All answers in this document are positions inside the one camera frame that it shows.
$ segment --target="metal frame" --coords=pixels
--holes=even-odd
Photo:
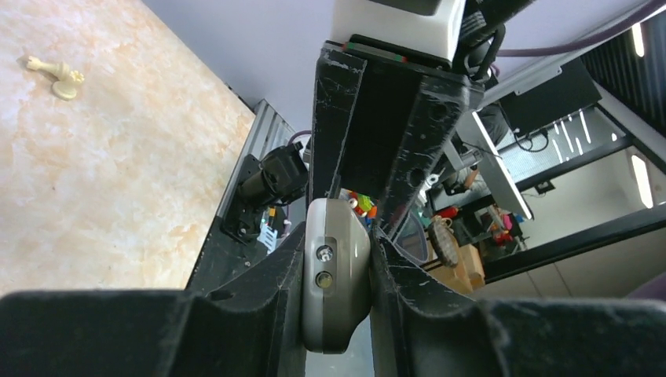
[[[596,108],[610,122],[620,128],[625,133],[625,136],[613,143],[608,143],[594,151],[585,153],[581,157],[562,163],[524,181],[520,181],[517,183],[519,189],[528,189],[541,181],[556,178],[571,170],[578,169],[631,146],[636,147],[662,173],[666,174],[666,160],[664,160],[666,156],[666,138],[621,104],[608,91],[600,86],[598,88],[602,92],[602,100],[599,101]],[[615,114],[609,110],[611,107],[616,109]],[[623,116],[627,124],[620,121],[616,115]],[[492,203],[492,197],[482,198],[471,203],[470,205],[473,204],[472,207],[469,207],[470,205],[465,206],[465,210],[475,210],[475,208],[485,207],[489,205],[489,201]],[[666,206],[656,206],[652,209],[639,210],[622,218],[617,218],[570,236],[562,237],[559,240],[534,247],[526,252],[489,262],[484,266],[486,283],[502,280],[612,243],[641,236],[664,226],[666,226]]]
[[[284,145],[294,133],[265,100],[257,104],[254,112],[256,118],[185,286],[187,290],[206,294],[242,275],[266,256],[267,249],[262,244],[254,241],[244,245],[221,231],[221,214],[226,212],[233,197],[231,190],[237,186],[243,161],[250,155],[261,159],[275,147]]]

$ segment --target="table surface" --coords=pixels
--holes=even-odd
[[[18,0],[0,30],[0,295],[183,288],[252,111],[139,0]]]

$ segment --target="black cable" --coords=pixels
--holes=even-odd
[[[504,26],[504,24],[501,24],[500,26],[497,27],[497,29],[495,30],[495,34],[492,36],[492,42],[490,42],[490,48],[485,53],[485,56],[481,61],[481,65],[479,65],[477,73],[475,73],[474,76],[472,76],[473,80],[478,81],[482,79],[483,76],[486,74],[486,72],[490,68],[490,64],[492,64],[492,62],[495,61],[497,53],[500,51],[500,47],[502,46],[502,42],[504,42],[504,35],[506,34],[507,34],[507,28]]]
[[[525,136],[522,140],[518,140],[518,137],[514,133],[514,140],[516,141],[516,145],[525,152],[530,152],[530,153],[543,152],[543,151],[546,150],[546,148],[548,148],[548,145],[550,145],[551,139],[548,137],[547,132],[540,132],[540,134],[543,135],[543,137],[546,138],[546,144],[542,148],[539,148],[539,149],[536,149],[536,150],[534,149],[534,141],[532,140],[531,135]],[[524,147],[520,144],[521,141],[525,141],[525,140],[529,141],[529,148],[526,148],[526,147]]]
[[[543,197],[546,196],[546,193],[544,192],[543,194],[540,194],[540,195],[521,193],[521,195],[523,195],[523,196],[530,196],[530,197],[532,197],[532,198],[543,198]]]
[[[478,149],[478,150],[481,151],[481,152],[488,153],[488,154],[491,155],[491,156],[495,156],[495,157],[498,157],[498,158],[503,159],[502,156],[500,156],[500,155],[496,155],[495,153],[490,152],[488,149],[481,148],[481,147],[479,147],[479,146],[477,146],[477,145],[470,144],[470,143],[468,143],[468,142],[466,142],[466,141],[463,141],[463,144],[465,144],[465,145],[468,146],[468,147],[476,148],[476,149]]]

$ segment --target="cardboard box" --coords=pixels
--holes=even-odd
[[[483,271],[483,263],[481,256],[476,247],[473,245],[465,245],[461,247],[460,254],[463,256],[463,263],[467,270],[467,275],[470,279],[484,279],[485,272]]]
[[[428,248],[430,249],[430,256],[434,256],[434,250],[432,250],[430,243],[428,243]],[[436,269],[430,270],[428,273],[453,291],[468,295],[474,291],[474,288],[472,287],[470,278],[465,270],[465,263],[462,262],[463,256],[460,253],[459,247],[456,247],[456,252],[458,253],[458,260],[461,262],[459,262],[455,268],[440,265]]]

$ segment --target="led light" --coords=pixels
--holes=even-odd
[[[659,9],[657,9],[657,11],[656,11],[655,13],[650,14],[645,20],[648,20],[648,19],[650,19],[650,18],[656,16],[657,14],[659,14],[659,13],[661,13],[661,12],[664,12],[665,10],[666,10],[666,5],[662,6],[662,7],[659,8]]]
[[[634,166],[634,174],[636,174],[636,182],[639,184],[639,194],[641,201],[646,207],[652,208],[654,202],[652,199],[652,190],[650,189],[650,178],[647,175],[647,165],[637,155],[631,157],[631,164]]]
[[[587,143],[592,144],[592,139],[590,139],[590,132],[587,130],[587,122],[585,122],[585,115],[583,115],[583,110],[579,110],[578,114],[580,115],[580,122],[583,123],[583,131],[585,131],[585,138],[587,139]]]
[[[577,137],[576,138],[576,147],[578,147],[578,154],[583,155],[583,147],[580,146],[580,139]]]
[[[634,24],[631,27],[631,37],[634,39],[634,51],[640,57],[645,56],[645,47],[643,46],[643,33],[641,24]]]
[[[315,277],[315,284],[317,284],[319,288],[326,289],[333,285],[333,276],[327,271],[322,271]]]
[[[569,133],[566,132],[566,126],[564,125],[564,122],[561,122],[560,126],[562,126],[562,131],[564,131],[564,136],[566,137],[566,142],[569,143],[569,149],[571,149],[571,153],[573,153],[573,144],[571,144],[571,139],[569,138]]]
[[[560,159],[560,163],[563,163],[564,159],[562,159],[562,154],[560,153],[560,147],[558,147],[558,142],[556,140],[553,140],[553,146],[555,147],[555,151],[558,153],[558,158]]]

